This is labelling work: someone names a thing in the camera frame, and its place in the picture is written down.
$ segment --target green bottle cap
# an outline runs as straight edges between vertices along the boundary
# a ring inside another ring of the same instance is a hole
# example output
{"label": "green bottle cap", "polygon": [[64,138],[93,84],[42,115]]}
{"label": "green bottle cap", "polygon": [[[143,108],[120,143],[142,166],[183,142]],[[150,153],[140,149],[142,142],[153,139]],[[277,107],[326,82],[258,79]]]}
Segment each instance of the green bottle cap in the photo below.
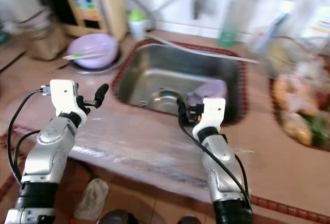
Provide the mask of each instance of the green bottle cap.
{"label": "green bottle cap", "polygon": [[144,14],[140,9],[134,9],[129,15],[130,21],[142,21],[144,20]]}

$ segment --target sink basin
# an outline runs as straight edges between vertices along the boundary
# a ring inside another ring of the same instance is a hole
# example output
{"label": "sink basin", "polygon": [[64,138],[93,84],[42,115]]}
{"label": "sink basin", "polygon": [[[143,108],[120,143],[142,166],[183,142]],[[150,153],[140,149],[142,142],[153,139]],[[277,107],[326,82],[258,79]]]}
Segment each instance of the sink basin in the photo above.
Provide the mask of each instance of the sink basin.
{"label": "sink basin", "polygon": [[[223,123],[232,124],[246,111],[244,66],[243,62],[195,55],[166,45],[148,43],[130,54],[114,81],[113,90],[121,102],[150,109],[148,102],[157,92],[170,90],[187,95],[206,82],[221,79],[228,88]],[[176,115],[176,109],[164,109],[162,112]]]}

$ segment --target bowl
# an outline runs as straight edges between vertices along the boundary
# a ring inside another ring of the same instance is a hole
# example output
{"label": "bowl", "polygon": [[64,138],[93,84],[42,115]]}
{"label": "bowl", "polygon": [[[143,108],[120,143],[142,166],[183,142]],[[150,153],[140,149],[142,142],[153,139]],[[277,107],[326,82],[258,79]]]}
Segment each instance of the bowl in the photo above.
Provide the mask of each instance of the bowl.
{"label": "bowl", "polygon": [[68,47],[68,54],[84,53],[89,58],[74,61],[90,69],[103,68],[113,62],[118,52],[117,40],[108,34],[89,34],[74,40]]}

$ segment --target dish soap bottle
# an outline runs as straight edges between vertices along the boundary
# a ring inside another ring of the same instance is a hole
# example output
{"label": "dish soap bottle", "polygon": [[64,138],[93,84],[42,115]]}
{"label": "dish soap bottle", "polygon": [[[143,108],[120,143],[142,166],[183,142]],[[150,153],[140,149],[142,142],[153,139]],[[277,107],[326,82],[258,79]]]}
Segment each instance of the dish soap bottle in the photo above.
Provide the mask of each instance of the dish soap bottle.
{"label": "dish soap bottle", "polygon": [[244,0],[231,1],[218,39],[219,46],[231,47],[236,42],[241,24],[244,21],[242,19],[244,16],[244,2]]}

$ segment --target kitchen counter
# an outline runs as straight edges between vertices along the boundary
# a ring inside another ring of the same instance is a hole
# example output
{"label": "kitchen counter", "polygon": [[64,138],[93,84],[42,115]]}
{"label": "kitchen counter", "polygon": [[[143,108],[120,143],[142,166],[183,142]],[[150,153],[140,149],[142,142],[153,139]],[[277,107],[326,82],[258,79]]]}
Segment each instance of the kitchen counter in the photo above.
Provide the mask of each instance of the kitchen counter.
{"label": "kitchen counter", "polygon": [[[217,47],[214,39],[162,31],[153,34],[171,41]],[[121,43],[123,54],[133,46],[134,41],[127,36]],[[7,50],[1,51],[1,57],[18,54]],[[248,56],[241,44],[231,50]],[[22,98],[51,79],[72,79],[79,83],[79,94],[91,99],[96,89],[111,83],[117,73],[115,70],[104,75],[83,75],[72,67],[56,70],[65,63],[61,59],[46,62],[25,56],[1,74],[1,134],[6,132]],[[239,123],[223,127],[221,133],[226,134],[245,166],[251,194],[259,197],[254,198],[254,203],[274,207],[266,203],[268,199],[329,215],[330,153],[289,138],[273,115],[264,71],[253,64],[246,64],[246,70],[247,115]],[[40,129],[54,115],[50,97],[34,95],[16,124],[28,130]],[[109,91],[103,106],[92,109],[86,125],[79,128],[70,156],[165,190],[210,201],[200,153],[180,131],[175,117],[122,104]]]}

